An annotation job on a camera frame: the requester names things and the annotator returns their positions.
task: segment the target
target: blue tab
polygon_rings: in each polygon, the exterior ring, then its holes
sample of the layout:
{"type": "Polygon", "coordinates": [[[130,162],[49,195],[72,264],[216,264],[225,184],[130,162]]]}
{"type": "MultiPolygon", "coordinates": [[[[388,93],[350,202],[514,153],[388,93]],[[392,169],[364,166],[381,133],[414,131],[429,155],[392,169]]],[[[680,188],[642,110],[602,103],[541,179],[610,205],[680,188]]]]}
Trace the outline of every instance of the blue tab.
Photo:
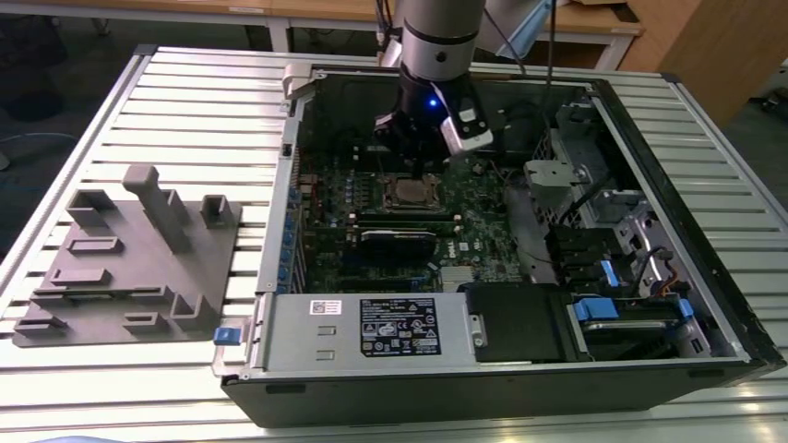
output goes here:
{"type": "Polygon", "coordinates": [[[613,288],[617,288],[620,286],[618,276],[613,270],[613,264],[610,263],[610,260],[602,260],[600,263],[602,264],[604,274],[606,275],[606,282],[613,288]]]}
{"type": "Polygon", "coordinates": [[[684,298],[678,300],[678,310],[681,311],[681,315],[684,316],[684,318],[690,318],[692,316],[694,316],[694,310],[692,309],[689,300],[684,298]]]}
{"type": "Polygon", "coordinates": [[[577,316],[577,321],[586,321],[588,320],[588,309],[586,306],[582,304],[582,301],[574,303],[574,315],[577,316]]]}
{"type": "Polygon", "coordinates": [[[573,305],[577,320],[612,320],[618,318],[618,310],[612,298],[589,297],[573,305]]]}
{"type": "Polygon", "coordinates": [[[240,346],[241,329],[217,328],[217,330],[213,332],[213,344],[216,346],[240,346]]]}

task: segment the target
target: gray plastic part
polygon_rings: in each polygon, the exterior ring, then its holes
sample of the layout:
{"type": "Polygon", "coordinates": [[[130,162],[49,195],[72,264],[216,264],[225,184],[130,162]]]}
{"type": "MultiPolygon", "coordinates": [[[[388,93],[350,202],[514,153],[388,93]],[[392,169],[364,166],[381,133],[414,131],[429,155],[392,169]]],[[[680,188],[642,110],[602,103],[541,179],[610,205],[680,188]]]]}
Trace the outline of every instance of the gray plastic part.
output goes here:
{"type": "Polygon", "coordinates": [[[200,215],[208,229],[222,228],[236,223],[233,211],[224,196],[205,196],[201,200],[200,215]]]}
{"type": "Polygon", "coordinates": [[[157,312],[126,312],[122,318],[122,327],[134,335],[165,332],[169,328],[157,312]]]}
{"type": "Polygon", "coordinates": [[[82,284],[108,284],[112,274],[106,269],[56,269],[49,282],[54,286],[73,286],[82,284]]]}
{"type": "Polygon", "coordinates": [[[76,238],[65,248],[74,255],[117,254],[122,250],[122,242],[118,237],[76,238]]]}
{"type": "Polygon", "coordinates": [[[68,206],[68,213],[82,229],[105,228],[102,210],[114,209],[114,203],[104,191],[78,192],[68,206]]]}
{"type": "Polygon", "coordinates": [[[188,251],[188,237],[178,222],[177,210],[169,207],[170,202],[177,202],[180,205],[181,200],[172,196],[172,194],[176,194],[174,191],[165,195],[158,189],[158,172],[156,168],[149,164],[129,166],[122,177],[122,187],[137,195],[138,203],[145,209],[145,215],[148,215],[153,228],[161,234],[169,250],[176,254],[188,251]]]}
{"type": "Polygon", "coordinates": [[[218,312],[205,303],[201,295],[192,300],[193,305],[180,294],[174,294],[169,318],[182,329],[198,329],[202,325],[216,322],[220,317],[218,312]]]}
{"type": "Polygon", "coordinates": [[[102,191],[77,191],[72,205],[93,209],[94,214],[85,227],[72,225],[41,287],[30,295],[13,335],[17,346],[212,339],[241,205],[222,196],[210,196],[208,203],[181,202],[174,192],[157,190],[154,180],[141,183],[145,197],[152,190],[158,192],[189,249],[172,253],[152,226],[150,212],[137,201],[112,202],[102,191]],[[217,202],[222,223],[208,229],[201,210],[217,202]],[[121,247],[112,246],[112,238],[121,247]],[[90,244],[100,246],[100,252],[70,251],[73,245],[90,244]]]}
{"type": "Polygon", "coordinates": [[[66,333],[68,325],[50,314],[41,314],[36,318],[22,318],[16,325],[16,333],[28,339],[48,339],[62,337],[66,333]]]}

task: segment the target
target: label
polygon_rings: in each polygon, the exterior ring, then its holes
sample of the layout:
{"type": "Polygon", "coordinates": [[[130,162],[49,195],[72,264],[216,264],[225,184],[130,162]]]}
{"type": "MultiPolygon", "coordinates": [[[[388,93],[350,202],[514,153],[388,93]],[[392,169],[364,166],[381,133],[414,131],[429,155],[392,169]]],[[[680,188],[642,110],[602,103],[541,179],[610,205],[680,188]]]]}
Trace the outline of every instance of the label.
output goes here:
{"type": "Polygon", "coordinates": [[[236,7],[236,6],[230,6],[228,9],[230,10],[230,12],[248,12],[250,14],[262,14],[265,12],[265,10],[261,9],[260,7],[236,7]]]}
{"type": "Polygon", "coordinates": [[[365,357],[441,354],[434,298],[365,299],[360,311],[365,357]]]}
{"type": "Polygon", "coordinates": [[[312,300],[309,303],[310,316],[338,316],[342,314],[341,300],[312,300]]]}
{"type": "Polygon", "coordinates": [[[637,33],[640,32],[638,30],[628,30],[625,28],[613,28],[610,30],[612,33],[614,34],[633,34],[637,35],[637,33]]]}

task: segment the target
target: aluminum extrusion table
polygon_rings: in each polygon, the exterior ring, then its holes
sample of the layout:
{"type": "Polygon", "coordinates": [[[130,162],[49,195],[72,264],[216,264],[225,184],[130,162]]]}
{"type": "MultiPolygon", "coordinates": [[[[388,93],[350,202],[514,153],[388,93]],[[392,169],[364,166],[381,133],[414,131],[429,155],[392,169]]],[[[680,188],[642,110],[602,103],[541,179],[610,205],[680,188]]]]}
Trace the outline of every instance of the aluminum extrusion table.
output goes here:
{"type": "MultiPolygon", "coordinates": [[[[296,61],[370,66],[370,58],[157,48],[133,57],[0,267],[0,441],[68,435],[125,441],[788,441],[788,369],[706,389],[642,413],[521,420],[265,430],[218,388],[212,366],[244,349],[210,342],[18,349],[14,321],[69,229],[74,189],[128,197],[122,171],[149,162],[182,199],[244,204],[222,310],[252,310],[277,167],[282,67],[296,61]]],[[[512,66],[474,70],[513,73],[512,66]]],[[[541,75],[541,68],[529,74],[541,75]]],[[[788,357],[788,216],[681,84],[654,74],[561,69],[614,87],[773,340],[788,357]]]]}

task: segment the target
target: wooden table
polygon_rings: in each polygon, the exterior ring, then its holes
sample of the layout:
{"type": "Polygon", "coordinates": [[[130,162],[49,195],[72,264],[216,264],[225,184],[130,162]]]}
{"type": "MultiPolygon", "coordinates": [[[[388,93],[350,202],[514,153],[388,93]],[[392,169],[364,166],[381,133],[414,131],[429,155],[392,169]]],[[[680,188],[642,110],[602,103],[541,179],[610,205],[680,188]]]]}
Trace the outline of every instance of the wooden table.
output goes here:
{"type": "MultiPolygon", "coordinates": [[[[377,28],[372,0],[6,0],[0,1],[0,12],[266,26],[280,53],[290,52],[292,28],[377,28]]],[[[640,24],[621,22],[605,6],[569,4],[557,9],[556,40],[604,46],[596,69],[618,67],[641,33],[640,24]]],[[[538,40],[548,40],[546,32],[538,40]]]]}

